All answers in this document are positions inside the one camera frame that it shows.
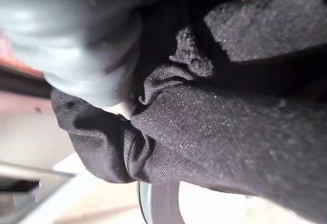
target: wrinkled fabric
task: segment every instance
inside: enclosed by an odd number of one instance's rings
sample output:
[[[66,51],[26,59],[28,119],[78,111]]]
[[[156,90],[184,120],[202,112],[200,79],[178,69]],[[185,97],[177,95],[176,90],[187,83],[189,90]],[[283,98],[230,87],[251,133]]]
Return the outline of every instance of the wrinkled fabric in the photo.
[[[262,1],[269,6],[161,0],[143,9],[131,121],[54,91],[58,123],[88,170],[112,183],[257,195],[327,223],[326,7]],[[301,26],[287,22],[290,11]],[[239,23],[216,24],[224,18]]]

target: black fabric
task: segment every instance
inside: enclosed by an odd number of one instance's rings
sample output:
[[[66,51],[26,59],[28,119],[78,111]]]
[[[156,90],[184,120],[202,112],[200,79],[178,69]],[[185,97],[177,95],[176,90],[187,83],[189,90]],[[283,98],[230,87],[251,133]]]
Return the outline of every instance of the black fabric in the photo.
[[[327,223],[324,2],[211,8],[224,1],[162,0],[143,10],[131,121],[54,91],[58,123],[90,172],[108,182],[186,181],[262,196]],[[310,26],[287,23],[290,10]],[[251,34],[241,23],[216,24],[231,11],[239,22],[251,15]],[[260,28],[263,15],[278,26]],[[288,29],[276,32],[281,24]]]

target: white surface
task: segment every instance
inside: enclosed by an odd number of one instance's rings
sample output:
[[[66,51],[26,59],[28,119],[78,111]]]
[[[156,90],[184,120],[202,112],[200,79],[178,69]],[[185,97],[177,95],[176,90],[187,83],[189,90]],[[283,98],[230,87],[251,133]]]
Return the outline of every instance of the white surface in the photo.
[[[78,174],[19,224],[51,223],[98,184],[98,179],[85,170],[53,113],[0,113],[1,161]]]
[[[73,152],[53,113],[0,113],[0,161],[50,169]]]

